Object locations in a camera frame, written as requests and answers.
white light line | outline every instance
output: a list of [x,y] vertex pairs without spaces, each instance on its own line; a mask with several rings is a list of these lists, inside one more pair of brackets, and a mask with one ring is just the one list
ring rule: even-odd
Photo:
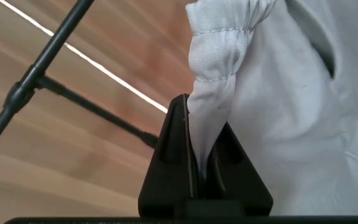
[[[18,10],[18,8],[14,7],[13,5],[9,4],[8,2],[6,2],[5,0],[0,0],[0,3],[4,4],[6,7],[8,7],[10,10],[16,12],[18,15],[20,15],[21,17],[23,17],[25,20],[29,21],[31,24],[33,24],[34,26],[36,26],[37,28],[39,28],[40,30],[42,30],[44,33],[46,33],[49,36],[53,35],[53,32],[48,30],[47,28],[41,26],[41,24],[39,24],[37,21],[35,21],[33,18],[31,18],[30,16],[26,15],[24,12]],[[138,95],[139,97],[141,97],[143,100],[145,100],[146,102],[150,103],[151,105],[155,106],[156,108],[158,108],[160,111],[163,111],[164,113],[167,113],[167,109],[162,106],[161,104],[157,103],[156,101],[152,100],[151,98],[149,98],[148,96],[146,96],[145,94],[141,93],[139,90],[135,89],[133,86],[131,86],[130,84],[128,84],[127,82],[125,82],[124,80],[120,79],[119,77],[115,76],[115,74],[111,73],[109,70],[107,70],[106,68],[104,68],[101,64],[95,62],[94,60],[90,59],[88,56],[86,56],[85,54],[83,54],[82,52],[80,52],[78,49],[76,49],[75,47],[71,46],[68,43],[65,43],[65,46],[70,49],[72,52],[74,52],[75,54],[77,54],[78,56],[80,56],[81,58],[85,59],[87,62],[89,62],[90,64],[92,64],[94,67],[96,67],[97,69],[99,69],[101,72],[103,72],[104,74],[108,75],[110,78],[112,78],[113,80],[115,80],[116,82],[118,82],[120,85],[122,85],[123,87],[127,88],[128,90],[130,90],[131,92],[135,93],[136,95]]]

seam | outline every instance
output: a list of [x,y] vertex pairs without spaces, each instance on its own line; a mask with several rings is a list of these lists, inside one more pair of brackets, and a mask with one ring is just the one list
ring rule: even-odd
[[211,30],[211,31],[206,31],[206,32],[199,32],[199,33],[193,34],[193,36],[195,37],[195,36],[198,36],[198,35],[201,35],[201,34],[210,34],[210,33],[214,33],[214,32],[229,32],[229,31],[235,31],[235,30],[246,31],[246,28],[232,28],[232,29]]
[[227,77],[223,77],[223,78],[216,78],[216,79],[213,79],[213,80],[199,80],[196,78],[195,81],[198,81],[198,82],[215,82],[215,81],[220,81],[220,80],[227,80],[229,77],[235,75],[235,73],[231,73],[230,75],[228,75]]

white fabric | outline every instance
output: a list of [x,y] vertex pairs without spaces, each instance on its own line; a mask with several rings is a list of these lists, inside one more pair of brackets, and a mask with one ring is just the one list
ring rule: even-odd
[[274,0],[200,0],[186,6],[193,39],[189,64],[195,74],[188,99],[190,138],[206,175],[211,148],[229,118],[236,72],[256,24]]
[[[232,102],[229,123],[273,196],[271,215],[358,214],[358,1],[277,1],[246,50],[235,93],[212,89],[192,107]],[[198,131],[192,142],[207,138]]]

fabric fold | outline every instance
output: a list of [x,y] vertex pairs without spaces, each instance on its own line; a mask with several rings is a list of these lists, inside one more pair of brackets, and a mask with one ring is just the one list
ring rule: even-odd
[[198,168],[206,176],[206,161],[226,123],[238,71],[255,26],[275,0],[199,0],[188,4],[193,39],[189,65],[195,75],[188,99],[190,139]]

black metal rod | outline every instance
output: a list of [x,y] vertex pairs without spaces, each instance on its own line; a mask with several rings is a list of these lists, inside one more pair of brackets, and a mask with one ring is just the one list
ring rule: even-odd
[[37,80],[44,76],[46,69],[92,3],[93,0],[78,0],[76,2],[34,64],[29,67],[23,78],[13,85],[6,97],[4,109],[0,114],[0,135],[14,114],[29,102],[34,94],[34,89],[37,87]]
[[87,109],[88,111],[93,112],[94,114],[104,118],[105,120],[112,122],[113,124],[119,126],[120,128],[125,129],[129,133],[141,138],[141,140],[143,140],[143,142],[145,142],[148,146],[152,148],[155,147],[158,139],[157,136],[141,131],[140,129],[129,124],[127,121],[124,121],[120,117],[90,102],[89,100],[75,93],[74,91],[69,90],[67,87],[60,84],[59,82],[56,82],[55,80],[52,80],[49,77],[43,76],[38,79],[38,84],[39,84],[39,88],[46,88],[60,96],[63,96],[64,98],[80,105],[81,107]]

